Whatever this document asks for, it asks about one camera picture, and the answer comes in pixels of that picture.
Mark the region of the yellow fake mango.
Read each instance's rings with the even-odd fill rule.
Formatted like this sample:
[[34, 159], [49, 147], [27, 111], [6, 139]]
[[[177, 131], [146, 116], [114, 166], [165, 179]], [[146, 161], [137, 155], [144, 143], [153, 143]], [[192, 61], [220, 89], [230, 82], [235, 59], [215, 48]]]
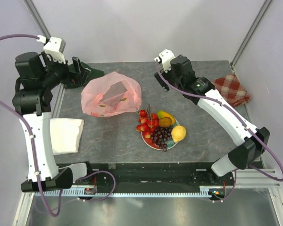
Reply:
[[158, 111], [158, 112], [157, 112], [157, 116], [158, 116], [159, 119], [168, 117], [168, 118], [170, 118], [171, 121], [172, 121], [171, 124], [172, 124], [172, 125], [175, 124], [175, 117], [174, 117], [173, 115], [171, 115], [171, 114], [165, 112], [165, 111]]

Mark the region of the brown fake kiwi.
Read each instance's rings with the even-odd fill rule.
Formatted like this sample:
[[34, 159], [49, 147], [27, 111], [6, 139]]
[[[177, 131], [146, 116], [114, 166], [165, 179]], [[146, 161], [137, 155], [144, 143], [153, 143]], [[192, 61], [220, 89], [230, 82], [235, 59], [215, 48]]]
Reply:
[[158, 124], [162, 128], [167, 128], [167, 127], [172, 125], [172, 119], [169, 118], [169, 117], [161, 118], [161, 119], [159, 119]]

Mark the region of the pink plastic bag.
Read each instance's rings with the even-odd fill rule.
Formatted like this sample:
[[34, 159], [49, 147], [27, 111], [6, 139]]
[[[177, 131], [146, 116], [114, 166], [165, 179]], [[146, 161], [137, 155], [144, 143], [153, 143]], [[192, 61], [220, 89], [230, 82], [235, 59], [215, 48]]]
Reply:
[[91, 80], [81, 92], [82, 112], [95, 117], [136, 112], [141, 104], [140, 84], [117, 72]]

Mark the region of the red fake cherry bunch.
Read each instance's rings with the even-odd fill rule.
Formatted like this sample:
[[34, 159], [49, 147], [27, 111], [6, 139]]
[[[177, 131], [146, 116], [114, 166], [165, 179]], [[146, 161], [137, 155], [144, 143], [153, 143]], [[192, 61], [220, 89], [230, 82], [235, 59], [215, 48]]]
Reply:
[[158, 127], [158, 115], [153, 111], [150, 104], [146, 109], [141, 109], [138, 112], [138, 125], [135, 127], [137, 132], [140, 132], [145, 139], [153, 139], [155, 129]]

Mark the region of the yellow fake lemon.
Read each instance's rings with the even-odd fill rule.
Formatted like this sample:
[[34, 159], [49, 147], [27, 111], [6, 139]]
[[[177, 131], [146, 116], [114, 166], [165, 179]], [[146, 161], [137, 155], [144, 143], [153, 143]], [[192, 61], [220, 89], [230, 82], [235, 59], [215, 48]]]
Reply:
[[181, 125], [173, 127], [171, 131], [172, 140], [175, 143], [182, 141], [186, 137], [186, 128]]

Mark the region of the dark red fake grape bunch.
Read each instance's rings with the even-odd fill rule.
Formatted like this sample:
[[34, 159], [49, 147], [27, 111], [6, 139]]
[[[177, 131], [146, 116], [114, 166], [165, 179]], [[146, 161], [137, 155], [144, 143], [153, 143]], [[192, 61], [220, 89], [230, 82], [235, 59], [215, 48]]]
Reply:
[[150, 139], [152, 141], [152, 144], [163, 152], [166, 152], [168, 148], [174, 144], [171, 136], [171, 131], [171, 127], [155, 128], [154, 132], [150, 133]]

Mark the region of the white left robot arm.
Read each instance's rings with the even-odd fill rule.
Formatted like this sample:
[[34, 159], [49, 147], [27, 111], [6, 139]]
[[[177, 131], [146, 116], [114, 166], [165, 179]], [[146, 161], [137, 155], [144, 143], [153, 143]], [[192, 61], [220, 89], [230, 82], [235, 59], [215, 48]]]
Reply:
[[55, 62], [53, 56], [45, 52], [26, 52], [15, 58], [19, 77], [12, 103], [23, 127], [29, 162], [27, 180], [21, 184], [22, 192], [69, 189], [77, 180], [83, 185], [90, 185], [94, 180], [88, 162], [59, 169], [51, 144], [52, 90], [59, 84], [71, 89], [82, 86], [81, 62], [77, 57], [73, 62], [75, 70], [72, 72], [67, 63]]

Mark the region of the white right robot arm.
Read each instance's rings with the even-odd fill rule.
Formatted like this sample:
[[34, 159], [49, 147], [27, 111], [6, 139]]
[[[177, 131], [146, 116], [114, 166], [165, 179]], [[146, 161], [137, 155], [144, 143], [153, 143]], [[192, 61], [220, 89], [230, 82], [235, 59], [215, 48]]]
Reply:
[[210, 114], [236, 145], [208, 169], [206, 178], [211, 185], [218, 185], [223, 181], [224, 175], [231, 171], [248, 168], [265, 152], [269, 130], [265, 127], [258, 129], [238, 114], [207, 78], [195, 75], [187, 57], [174, 56], [167, 51], [165, 54], [159, 54], [154, 61], [156, 66], [163, 66], [162, 69], [157, 69], [155, 78], [165, 91], [174, 89], [180, 92], [186, 99]]

